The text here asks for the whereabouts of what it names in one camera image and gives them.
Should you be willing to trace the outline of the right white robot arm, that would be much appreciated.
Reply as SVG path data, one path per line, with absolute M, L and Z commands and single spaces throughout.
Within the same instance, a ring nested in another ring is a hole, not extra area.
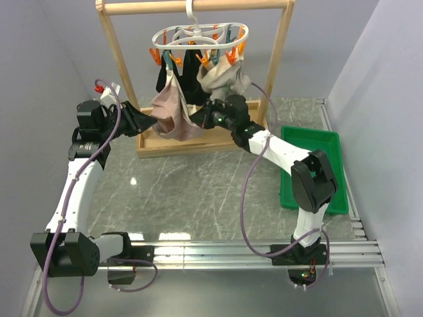
M 202 129 L 222 127 L 230 131 L 238 147 L 259 159 L 269 160 L 290 175 L 293 196 L 299 207 L 297 226 L 291 244 L 272 256 L 291 251 L 292 258 L 299 264 L 312 259 L 320 244 L 323 216 L 338 191 L 327 154 L 322 150 L 296 147 L 252 121 L 245 98 L 238 94 L 224 101 L 208 100 L 190 119 Z

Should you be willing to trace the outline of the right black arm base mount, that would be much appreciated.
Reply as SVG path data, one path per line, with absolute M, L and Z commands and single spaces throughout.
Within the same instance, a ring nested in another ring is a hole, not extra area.
M 273 266 L 324 265 L 329 254 L 325 244 L 314 244 L 307 248 L 297 244 L 291 250 L 271 257 L 271 261 Z

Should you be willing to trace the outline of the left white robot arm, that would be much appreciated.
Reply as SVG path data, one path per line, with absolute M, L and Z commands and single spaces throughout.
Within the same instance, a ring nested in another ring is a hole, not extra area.
M 78 127 L 68 152 L 65 187 L 54 216 L 42 233 L 34 233 L 30 248 L 47 277 L 93 276 L 102 262 L 127 265 L 134 256 L 126 232 L 109 232 L 91 239 L 87 217 L 91 200 L 106 166 L 107 139 L 134 137 L 157 120 L 125 101 L 106 107 L 96 100 L 77 105 Z

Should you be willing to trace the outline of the pink beige underwear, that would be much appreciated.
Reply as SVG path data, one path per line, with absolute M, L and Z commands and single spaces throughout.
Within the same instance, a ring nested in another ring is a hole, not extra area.
M 153 130 L 159 137 L 188 141 L 204 135 L 204 130 L 189 118 L 196 107 L 187 105 L 173 70 L 166 68 L 165 87 L 151 105 L 151 116 L 157 120 Z

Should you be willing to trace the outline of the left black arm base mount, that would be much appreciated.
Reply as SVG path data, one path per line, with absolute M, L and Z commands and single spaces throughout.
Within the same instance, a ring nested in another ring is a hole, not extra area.
M 132 246 L 130 249 L 130 263 L 134 266 L 150 266 L 154 261 L 155 247 L 152 245 Z

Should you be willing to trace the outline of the white plastic clip hanger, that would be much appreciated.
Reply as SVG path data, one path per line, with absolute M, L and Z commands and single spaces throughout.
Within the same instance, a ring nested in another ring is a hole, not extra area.
M 249 37 L 247 25 L 238 22 L 219 24 L 200 24 L 194 13 L 194 2 L 185 2 L 186 15 L 190 25 L 176 25 L 162 29 L 152 38 L 153 47 L 149 49 L 157 65 L 164 59 L 173 68 L 173 64 L 183 66 L 183 60 L 173 51 L 199 50 L 196 58 L 205 68 L 216 66 L 221 56 L 230 65 L 243 59 L 246 41 Z

